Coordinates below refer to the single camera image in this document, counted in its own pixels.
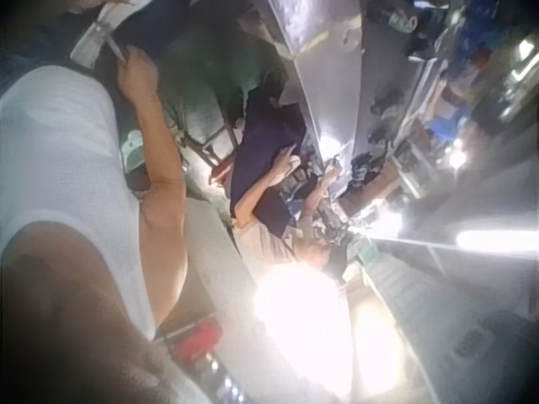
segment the fabric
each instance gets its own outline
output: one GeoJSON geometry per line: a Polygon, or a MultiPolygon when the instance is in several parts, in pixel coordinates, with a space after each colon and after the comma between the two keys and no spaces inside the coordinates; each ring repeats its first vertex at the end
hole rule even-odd
{"type": "MultiPolygon", "coordinates": [[[[245,132],[237,149],[232,175],[232,217],[235,216],[237,202],[271,169],[280,150],[296,144],[298,147],[292,154],[299,155],[299,145],[306,132],[299,107],[290,105],[275,109],[263,88],[255,88],[248,94],[245,121],[245,132]]],[[[277,237],[282,237],[292,219],[285,201],[275,188],[264,192],[253,214],[277,237]]]]}
{"type": "Polygon", "coordinates": [[[288,227],[282,240],[271,234],[266,225],[258,220],[249,223],[243,229],[232,229],[237,249],[243,258],[256,258],[268,265],[280,265],[294,263],[296,257],[291,249],[292,238],[296,235],[296,229],[288,227]]]}
{"type": "Polygon", "coordinates": [[[44,66],[0,98],[0,119],[0,257],[31,223],[70,226],[102,254],[129,318],[153,338],[139,203],[125,183],[105,89],[64,67],[44,66]]]}

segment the cloth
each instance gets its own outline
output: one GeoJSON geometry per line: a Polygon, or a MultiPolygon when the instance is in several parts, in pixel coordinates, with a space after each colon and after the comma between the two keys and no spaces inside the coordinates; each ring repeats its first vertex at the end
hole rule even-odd
{"type": "Polygon", "coordinates": [[[0,120],[0,257],[31,223],[70,226],[102,254],[129,318],[153,338],[139,202],[125,183],[103,86],[64,67],[40,67],[0,98],[0,120]]]}
{"type": "MultiPolygon", "coordinates": [[[[189,0],[153,0],[143,10],[129,16],[115,30],[118,45],[136,46],[157,60],[178,38],[187,23],[189,0]]],[[[117,60],[108,46],[101,49],[95,68],[90,71],[69,58],[73,47],[94,22],[99,10],[91,13],[64,13],[51,24],[40,27],[10,53],[0,52],[0,94],[27,72],[47,65],[65,66],[96,78],[109,92],[115,106],[120,135],[136,129],[136,116],[116,82],[117,60]]]]}
{"type": "Polygon", "coordinates": [[[255,280],[262,279],[275,265],[296,262],[293,237],[300,236],[297,229],[287,227],[281,239],[271,234],[262,222],[254,220],[243,229],[233,227],[232,234],[249,270],[257,271],[252,273],[255,280]]]}
{"type": "MultiPolygon", "coordinates": [[[[274,108],[263,88],[248,94],[245,110],[245,132],[237,149],[231,183],[230,210],[243,195],[273,166],[275,157],[284,147],[297,145],[293,155],[299,155],[299,145],[306,132],[298,105],[274,108]]],[[[282,237],[292,216],[275,187],[267,189],[253,212],[254,216],[277,237],[282,237]]]]}

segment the white cloth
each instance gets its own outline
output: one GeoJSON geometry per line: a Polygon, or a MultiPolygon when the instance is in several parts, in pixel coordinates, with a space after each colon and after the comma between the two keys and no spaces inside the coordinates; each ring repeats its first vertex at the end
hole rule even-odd
{"type": "Polygon", "coordinates": [[[0,257],[30,223],[70,226],[103,255],[130,319],[153,338],[139,203],[125,183],[105,89],[64,67],[41,67],[0,98],[0,124],[0,257]]]}
{"type": "Polygon", "coordinates": [[[280,239],[258,220],[253,220],[243,229],[236,226],[232,229],[237,249],[256,282],[269,274],[275,266],[296,262],[292,252],[296,232],[296,229],[287,227],[284,239],[280,239]]]}

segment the fluorescent light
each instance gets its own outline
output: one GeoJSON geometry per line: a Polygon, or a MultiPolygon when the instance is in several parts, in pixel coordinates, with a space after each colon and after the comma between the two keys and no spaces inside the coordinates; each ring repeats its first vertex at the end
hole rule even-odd
{"type": "Polygon", "coordinates": [[[336,396],[350,393],[350,315],[331,279],[297,265],[277,265],[259,284],[254,304],[266,332],[299,375],[336,396]]]}
{"type": "Polygon", "coordinates": [[[456,237],[459,247],[481,253],[523,253],[539,251],[539,231],[476,230],[456,237]]]}
{"type": "Polygon", "coordinates": [[[529,40],[523,40],[519,45],[519,53],[521,60],[525,60],[531,51],[535,49],[535,46],[529,40]]]}
{"type": "Polygon", "coordinates": [[[515,78],[517,82],[522,80],[526,74],[530,72],[530,70],[539,62],[539,53],[535,56],[533,56],[533,59],[530,60],[530,63],[528,63],[528,66],[524,68],[524,70],[521,73],[518,73],[516,70],[514,70],[511,74],[515,78]]]}
{"type": "Polygon", "coordinates": [[[454,150],[449,156],[449,163],[453,168],[458,170],[464,164],[466,164],[467,156],[466,153],[460,150],[454,150]]]}

